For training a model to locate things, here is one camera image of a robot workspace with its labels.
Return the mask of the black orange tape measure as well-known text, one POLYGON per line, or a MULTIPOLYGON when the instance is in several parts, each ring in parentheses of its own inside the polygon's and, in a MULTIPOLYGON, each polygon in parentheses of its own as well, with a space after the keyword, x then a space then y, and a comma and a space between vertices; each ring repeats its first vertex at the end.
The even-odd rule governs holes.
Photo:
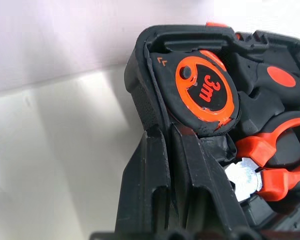
POLYGON ((240 115, 239 95, 222 61, 208 50, 150 53, 164 104, 199 136, 224 135, 240 115))

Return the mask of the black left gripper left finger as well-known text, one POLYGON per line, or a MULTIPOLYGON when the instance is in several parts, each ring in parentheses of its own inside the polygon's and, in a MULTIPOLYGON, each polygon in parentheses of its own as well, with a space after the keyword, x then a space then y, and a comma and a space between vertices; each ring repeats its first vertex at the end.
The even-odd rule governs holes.
POLYGON ((168 227, 170 198, 165 138, 160 129, 147 129, 122 174, 115 231, 163 232, 168 227))

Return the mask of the orange handled pliers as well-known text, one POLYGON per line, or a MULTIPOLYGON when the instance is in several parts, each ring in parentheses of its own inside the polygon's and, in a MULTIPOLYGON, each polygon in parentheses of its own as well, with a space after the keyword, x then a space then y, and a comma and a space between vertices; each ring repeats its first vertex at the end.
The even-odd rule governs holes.
POLYGON ((258 194, 265 201, 276 202, 300 183, 300 165, 289 171, 285 168, 266 168, 277 152, 278 137, 287 129, 300 126, 300 117, 275 117, 260 133, 236 142, 236 163, 224 167, 228 180, 234 184, 239 202, 258 194))

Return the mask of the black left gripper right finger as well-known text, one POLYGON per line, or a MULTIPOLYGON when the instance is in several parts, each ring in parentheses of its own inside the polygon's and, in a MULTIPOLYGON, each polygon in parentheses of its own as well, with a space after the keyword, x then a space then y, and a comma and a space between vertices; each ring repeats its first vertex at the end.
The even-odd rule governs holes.
POLYGON ((230 233, 243 226, 243 210, 222 167, 237 153, 230 137, 199 138, 174 124, 170 140, 179 225, 192 233, 230 233))

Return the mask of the black tool case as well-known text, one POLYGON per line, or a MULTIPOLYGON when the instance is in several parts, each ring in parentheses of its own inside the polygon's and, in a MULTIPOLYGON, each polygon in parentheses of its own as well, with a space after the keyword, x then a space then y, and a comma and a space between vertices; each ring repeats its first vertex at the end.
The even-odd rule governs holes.
MULTIPOLYGON (((139 35, 124 71, 124 84, 132 96, 144 131, 159 129, 165 139, 171 180, 169 219, 165 230, 176 228, 186 230, 179 224, 171 161, 171 127, 175 124, 183 124, 176 121, 166 108, 155 79, 150 54, 199 50, 207 50, 215 54, 225 65, 232 80, 230 67, 233 66, 234 54, 258 63, 280 67, 300 77, 300 39, 298 38, 259 30, 253 33, 236 32, 229 26, 216 23, 155 25, 145 29, 139 35)), ((237 93, 240 110, 238 122, 229 132, 223 134, 228 135, 232 140, 236 155, 229 163, 222 164, 223 170, 226 166, 240 161, 237 156, 237 141, 261 133, 276 117, 300 117, 300 107, 286 106, 282 113, 272 116, 261 129, 247 128, 241 121, 242 110, 238 90, 237 93)), ((223 136, 200 136, 195 131, 194 133, 199 138, 223 136)), ((276 148, 276 153, 265 167, 285 168, 289 171, 296 169, 300 165, 300 126, 285 130, 278 137, 276 148)), ((222 236, 237 235, 240 238, 257 238, 261 231, 271 231, 273 234, 300 232, 300 183, 279 201, 266 201, 254 193, 248 199, 238 203, 243 211, 242 226, 232 232, 204 231, 216 232, 222 236)))

